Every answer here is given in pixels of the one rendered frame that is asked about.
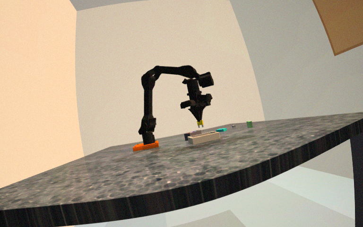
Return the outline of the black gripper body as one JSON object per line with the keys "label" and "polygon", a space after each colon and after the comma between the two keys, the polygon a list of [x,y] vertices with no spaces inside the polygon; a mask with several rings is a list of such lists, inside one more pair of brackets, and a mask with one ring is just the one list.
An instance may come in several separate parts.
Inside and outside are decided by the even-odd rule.
{"label": "black gripper body", "polygon": [[211,105],[210,102],[203,102],[201,103],[202,101],[199,101],[199,102],[195,102],[195,94],[196,92],[198,93],[198,95],[201,95],[201,91],[199,89],[193,89],[193,90],[189,90],[187,95],[190,97],[190,99],[188,101],[184,101],[184,102],[181,102],[180,106],[181,106],[181,109],[184,109],[186,107],[189,107],[190,108],[194,108],[194,107],[197,107],[197,106],[208,106],[208,105]]}

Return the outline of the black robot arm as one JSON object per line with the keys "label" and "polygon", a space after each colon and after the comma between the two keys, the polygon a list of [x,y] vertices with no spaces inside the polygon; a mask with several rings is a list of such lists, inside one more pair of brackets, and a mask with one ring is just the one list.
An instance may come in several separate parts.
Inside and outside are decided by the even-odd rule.
{"label": "black robot arm", "polygon": [[[204,74],[198,74],[197,71],[189,65],[183,65],[180,67],[166,67],[156,65],[153,69],[147,71],[141,77],[141,83],[144,89],[144,116],[141,121],[141,127],[139,129],[139,134],[143,137],[144,145],[155,143],[155,137],[152,132],[154,132],[156,127],[156,118],[153,117],[153,99],[152,90],[155,86],[155,81],[159,76],[164,74],[180,75],[190,79],[184,79],[183,84],[187,84],[188,91],[193,89],[199,89],[199,86],[209,87],[214,85],[211,73],[207,72]],[[193,79],[195,78],[195,79]],[[198,95],[195,94],[195,102],[211,102],[211,94]]]}

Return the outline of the green rectangular block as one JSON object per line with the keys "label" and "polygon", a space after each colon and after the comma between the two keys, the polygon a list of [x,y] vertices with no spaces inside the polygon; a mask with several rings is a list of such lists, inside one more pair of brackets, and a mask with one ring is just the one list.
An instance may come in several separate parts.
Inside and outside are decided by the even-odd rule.
{"label": "green rectangular block", "polygon": [[253,127],[252,126],[252,121],[247,121],[246,123],[247,123],[247,127],[249,127],[249,128],[252,128]]}

